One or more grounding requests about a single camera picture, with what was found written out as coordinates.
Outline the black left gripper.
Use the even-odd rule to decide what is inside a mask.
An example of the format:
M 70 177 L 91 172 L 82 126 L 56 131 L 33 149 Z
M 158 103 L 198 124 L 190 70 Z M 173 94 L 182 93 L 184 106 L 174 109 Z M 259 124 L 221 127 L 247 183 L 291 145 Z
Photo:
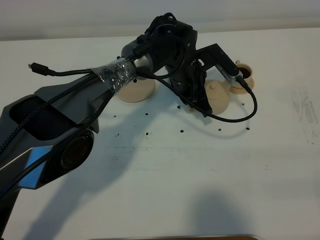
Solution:
M 174 89 L 197 106 L 197 108 L 190 106 L 190 109 L 207 117 L 213 110 L 204 88 L 205 73 L 201 70 L 201 63 L 196 59 L 197 37 L 198 33 L 195 30 L 189 30 L 183 35 L 182 39 L 186 45 L 184 62 L 169 79 Z

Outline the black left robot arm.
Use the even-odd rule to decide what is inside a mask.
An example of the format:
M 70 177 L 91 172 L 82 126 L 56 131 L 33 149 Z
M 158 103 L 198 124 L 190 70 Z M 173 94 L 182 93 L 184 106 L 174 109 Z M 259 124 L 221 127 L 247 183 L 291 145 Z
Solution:
M 196 50 L 198 33 L 173 14 L 156 17 L 127 44 L 117 60 L 94 69 L 56 72 L 32 63 L 51 77 L 78 79 L 45 86 L 7 106 L 0 115 L 0 229 L 5 230 L 21 189 L 38 189 L 78 168 L 90 155 L 98 118 L 123 87 L 156 78 L 166 68 L 173 92 L 205 116 L 212 113 Z

